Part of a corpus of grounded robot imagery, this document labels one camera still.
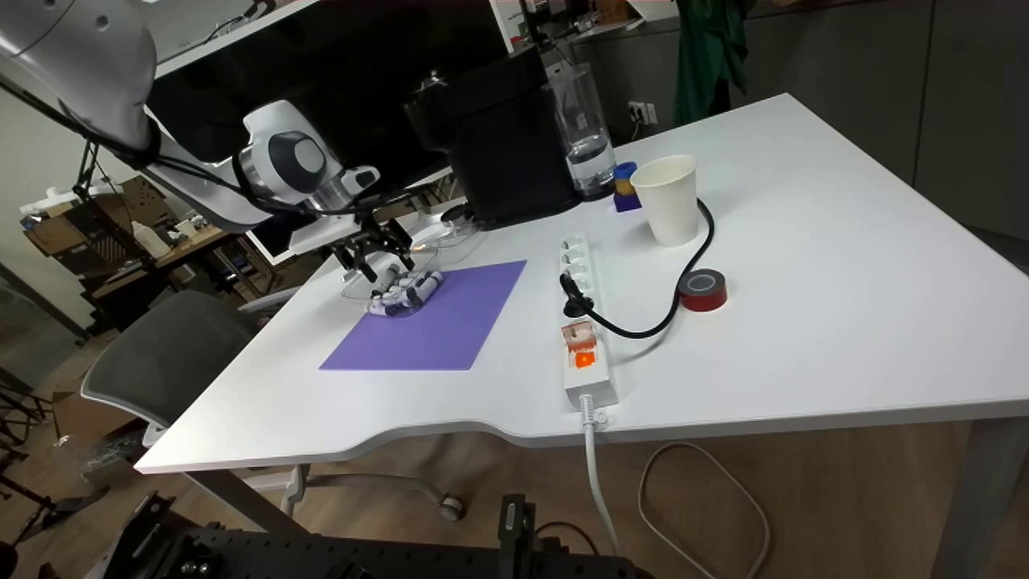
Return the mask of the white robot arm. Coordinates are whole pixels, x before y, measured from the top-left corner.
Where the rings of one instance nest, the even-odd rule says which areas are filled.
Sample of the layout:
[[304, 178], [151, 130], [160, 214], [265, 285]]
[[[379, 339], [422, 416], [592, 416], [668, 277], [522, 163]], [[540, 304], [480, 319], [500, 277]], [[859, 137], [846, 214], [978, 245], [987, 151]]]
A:
[[413, 234], [379, 225], [366, 196], [379, 174], [343, 166], [320, 130], [275, 101], [241, 119], [246, 140], [224, 160], [201, 160], [148, 106], [158, 49], [128, 0], [0, 0], [0, 49], [56, 104], [27, 88], [15, 95], [112, 151], [223, 230], [301, 218], [286, 249], [327, 249], [343, 269], [376, 282], [416, 269]]

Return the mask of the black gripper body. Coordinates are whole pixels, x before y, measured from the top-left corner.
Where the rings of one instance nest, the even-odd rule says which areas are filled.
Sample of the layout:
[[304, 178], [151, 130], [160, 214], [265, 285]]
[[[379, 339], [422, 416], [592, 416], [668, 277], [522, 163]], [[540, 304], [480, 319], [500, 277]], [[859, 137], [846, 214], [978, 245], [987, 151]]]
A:
[[353, 223], [357, 228], [331, 245], [331, 254], [343, 269], [360, 269], [376, 282], [379, 272], [371, 264], [373, 254], [394, 254], [406, 269], [416, 266], [413, 234], [397, 218], [379, 223], [371, 208], [360, 208]]

